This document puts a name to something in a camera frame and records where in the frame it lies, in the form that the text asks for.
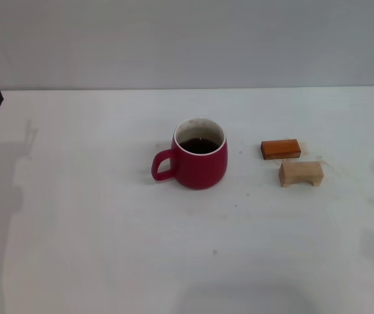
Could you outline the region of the red ceramic mug with coffee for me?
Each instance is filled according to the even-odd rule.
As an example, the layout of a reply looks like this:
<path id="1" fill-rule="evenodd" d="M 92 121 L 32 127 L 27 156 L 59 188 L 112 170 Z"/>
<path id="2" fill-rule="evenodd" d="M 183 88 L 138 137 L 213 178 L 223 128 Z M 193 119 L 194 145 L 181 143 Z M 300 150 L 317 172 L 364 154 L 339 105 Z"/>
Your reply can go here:
<path id="1" fill-rule="evenodd" d="M 155 181 L 175 179 L 187 188 L 203 190 L 223 178 L 227 163 L 227 137 L 220 125 L 207 118 L 189 118 L 174 130 L 171 148 L 154 157 L 151 174 Z"/>

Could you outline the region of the orange-brown wooden block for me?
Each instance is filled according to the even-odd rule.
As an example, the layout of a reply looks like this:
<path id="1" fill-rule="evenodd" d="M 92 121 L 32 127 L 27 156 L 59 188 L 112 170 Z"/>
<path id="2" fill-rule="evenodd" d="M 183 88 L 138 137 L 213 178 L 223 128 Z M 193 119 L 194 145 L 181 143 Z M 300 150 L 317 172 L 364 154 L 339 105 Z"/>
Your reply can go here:
<path id="1" fill-rule="evenodd" d="M 261 153 L 265 160 L 299 158 L 301 149 L 296 139 L 262 141 Z"/>

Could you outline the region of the light wooden arch block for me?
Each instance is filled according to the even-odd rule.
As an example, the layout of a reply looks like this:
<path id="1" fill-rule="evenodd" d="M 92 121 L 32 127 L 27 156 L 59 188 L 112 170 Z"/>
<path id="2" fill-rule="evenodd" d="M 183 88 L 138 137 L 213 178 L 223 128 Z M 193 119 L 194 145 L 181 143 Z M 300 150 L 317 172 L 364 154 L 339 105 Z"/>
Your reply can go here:
<path id="1" fill-rule="evenodd" d="M 324 172 L 320 162 L 283 162 L 278 176 L 281 187 L 298 183 L 320 186 Z"/>

